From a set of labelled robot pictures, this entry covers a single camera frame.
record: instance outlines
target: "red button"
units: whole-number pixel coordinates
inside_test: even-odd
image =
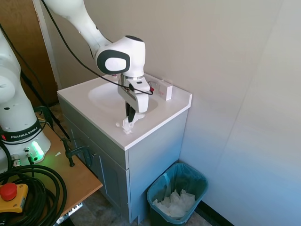
[[[0,195],[4,201],[10,201],[17,196],[17,185],[14,183],[7,183],[0,187]]]

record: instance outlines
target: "trash can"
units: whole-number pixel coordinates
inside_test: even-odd
[[[169,197],[171,192],[178,193],[184,189],[195,195],[196,202],[182,218],[172,218],[163,213],[153,202],[161,202]],[[176,163],[161,175],[149,188],[147,201],[150,204],[150,220],[152,226],[183,226],[197,207],[208,189],[208,181],[200,172],[184,163]]]

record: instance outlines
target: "white wall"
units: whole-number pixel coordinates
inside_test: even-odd
[[[146,43],[145,71],[193,93],[181,160],[209,179],[204,201],[236,226],[300,225],[301,3],[85,0],[111,41]],[[55,16],[74,52],[87,44]],[[61,84],[94,78],[45,16]]]

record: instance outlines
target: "clear plastic bag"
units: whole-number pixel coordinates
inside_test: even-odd
[[[153,203],[156,199],[158,202],[168,202],[166,197],[170,197],[172,191],[176,190],[177,193],[180,194],[182,189],[184,189],[187,193],[195,195],[196,200],[191,209],[188,210],[182,218],[172,218],[164,214],[164,212],[162,212]],[[206,177],[187,164],[176,163],[151,185],[147,192],[147,200],[150,204],[150,207],[160,214],[165,221],[178,225],[185,223],[189,219],[194,209],[203,198],[207,189],[208,181]]]
[[[177,190],[174,190],[170,197],[164,197],[162,202],[158,202],[156,199],[153,204],[172,218],[182,218],[195,202],[195,196],[182,189],[180,195]]]

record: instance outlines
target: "vanity cabinet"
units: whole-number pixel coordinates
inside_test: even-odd
[[[140,223],[148,212],[150,185],[178,161],[187,118],[182,112],[127,150],[96,128],[72,105],[59,97],[74,147],[88,146],[90,170],[102,182],[102,194],[129,222]]]

